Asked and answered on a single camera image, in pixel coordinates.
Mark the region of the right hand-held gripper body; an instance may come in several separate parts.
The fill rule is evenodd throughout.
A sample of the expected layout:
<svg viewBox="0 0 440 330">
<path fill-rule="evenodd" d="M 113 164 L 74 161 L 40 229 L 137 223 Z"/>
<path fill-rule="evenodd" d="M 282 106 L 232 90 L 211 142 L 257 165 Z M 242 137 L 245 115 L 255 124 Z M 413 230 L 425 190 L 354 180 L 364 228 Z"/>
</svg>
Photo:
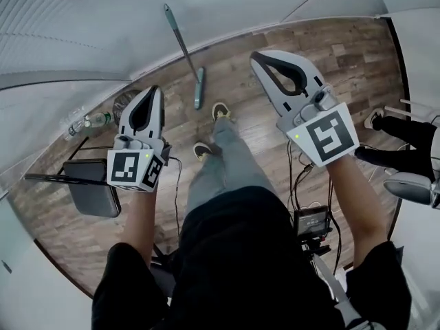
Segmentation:
<svg viewBox="0 0 440 330">
<path fill-rule="evenodd" d="M 347 104 L 330 85 L 280 117 L 277 127 L 318 166 L 326 166 L 360 146 Z"/>
</svg>

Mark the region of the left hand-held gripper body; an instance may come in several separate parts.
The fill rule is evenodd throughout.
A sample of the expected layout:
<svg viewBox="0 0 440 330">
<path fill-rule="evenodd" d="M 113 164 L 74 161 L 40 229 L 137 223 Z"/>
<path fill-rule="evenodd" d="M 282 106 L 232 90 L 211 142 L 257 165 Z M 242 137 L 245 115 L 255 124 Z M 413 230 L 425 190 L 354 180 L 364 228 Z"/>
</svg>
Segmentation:
<svg viewBox="0 0 440 330">
<path fill-rule="evenodd" d="M 107 152 L 107 183 L 123 190 L 151 193 L 157 188 L 160 173 L 168 164 L 171 146 L 163 139 L 143 142 L 117 135 Z"/>
</svg>

